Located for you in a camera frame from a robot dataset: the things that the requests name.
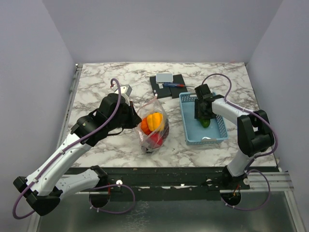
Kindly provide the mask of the green leafy vegetable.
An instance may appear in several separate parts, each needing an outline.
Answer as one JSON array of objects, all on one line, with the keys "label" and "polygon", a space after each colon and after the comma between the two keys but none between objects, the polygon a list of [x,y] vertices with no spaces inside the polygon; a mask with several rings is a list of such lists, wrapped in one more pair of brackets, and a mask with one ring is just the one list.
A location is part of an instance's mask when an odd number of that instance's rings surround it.
[{"label": "green leafy vegetable", "polygon": [[199,122],[203,128],[208,128],[210,126],[211,120],[210,119],[200,119]]}]

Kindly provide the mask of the yellow bell pepper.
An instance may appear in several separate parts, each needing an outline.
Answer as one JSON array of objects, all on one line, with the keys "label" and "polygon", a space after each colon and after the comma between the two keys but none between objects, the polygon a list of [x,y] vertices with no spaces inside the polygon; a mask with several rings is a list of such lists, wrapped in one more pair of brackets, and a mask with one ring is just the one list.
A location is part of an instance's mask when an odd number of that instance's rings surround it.
[{"label": "yellow bell pepper", "polygon": [[163,114],[156,112],[147,116],[148,127],[151,131],[163,131],[164,122]]}]

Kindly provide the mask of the clear pink zip top bag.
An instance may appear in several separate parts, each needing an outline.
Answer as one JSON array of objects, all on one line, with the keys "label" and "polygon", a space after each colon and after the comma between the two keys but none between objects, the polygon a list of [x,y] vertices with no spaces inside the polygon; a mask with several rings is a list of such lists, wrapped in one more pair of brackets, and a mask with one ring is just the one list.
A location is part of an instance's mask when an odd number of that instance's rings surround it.
[{"label": "clear pink zip top bag", "polygon": [[154,98],[137,111],[141,123],[135,128],[141,150],[146,154],[157,152],[169,135],[169,118],[162,104]]}]

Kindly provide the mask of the blue plastic basket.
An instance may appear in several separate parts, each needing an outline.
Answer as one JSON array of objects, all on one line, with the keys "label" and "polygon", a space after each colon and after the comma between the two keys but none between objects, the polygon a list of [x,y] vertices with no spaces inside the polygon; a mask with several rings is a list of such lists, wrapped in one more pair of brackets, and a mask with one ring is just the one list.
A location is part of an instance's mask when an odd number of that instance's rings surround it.
[{"label": "blue plastic basket", "polygon": [[196,94],[183,92],[179,94],[180,110],[187,145],[219,144],[228,139],[228,131],[222,116],[210,120],[210,125],[204,128],[194,118]]}]

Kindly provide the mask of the red apple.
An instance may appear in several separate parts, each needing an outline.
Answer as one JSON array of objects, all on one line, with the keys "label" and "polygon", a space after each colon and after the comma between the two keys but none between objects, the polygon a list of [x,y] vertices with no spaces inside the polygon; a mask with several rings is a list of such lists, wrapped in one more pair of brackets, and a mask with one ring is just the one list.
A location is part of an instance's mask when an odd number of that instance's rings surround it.
[{"label": "red apple", "polygon": [[159,148],[163,144],[163,139],[158,133],[154,133],[147,138],[147,143],[150,148]]}]

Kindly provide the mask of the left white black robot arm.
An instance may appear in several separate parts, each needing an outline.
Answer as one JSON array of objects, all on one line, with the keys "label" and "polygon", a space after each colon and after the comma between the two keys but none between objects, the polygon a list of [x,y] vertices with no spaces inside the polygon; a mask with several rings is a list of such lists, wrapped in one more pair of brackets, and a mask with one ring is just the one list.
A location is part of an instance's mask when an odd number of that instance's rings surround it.
[{"label": "left white black robot arm", "polygon": [[64,179],[65,172],[84,153],[99,141],[112,136],[112,130],[133,129],[141,123],[132,101],[124,96],[110,93],[104,97],[99,108],[79,118],[70,134],[51,157],[27,177],[17,177],[13,185],[24,197],[34,213],[45,216],[52,212],[60,201],[79,191],[110,188],[108,174],[99,166]]}]

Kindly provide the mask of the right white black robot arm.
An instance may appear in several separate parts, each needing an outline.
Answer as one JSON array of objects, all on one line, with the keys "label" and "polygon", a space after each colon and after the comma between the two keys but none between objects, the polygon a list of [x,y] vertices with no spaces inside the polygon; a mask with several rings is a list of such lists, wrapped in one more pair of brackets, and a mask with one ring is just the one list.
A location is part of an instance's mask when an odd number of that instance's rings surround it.
[{"label": "right white black robot arm", "polygon": [[195,119],[213,119],[221,116],[237,126],[239,150],[233,160],[224,167],[222,185],[233,189],[253,162],[275,143],[268,115],[264,110],[250,111],[229,102],[222,95],[214,95],[207,84],[195,88]]}]

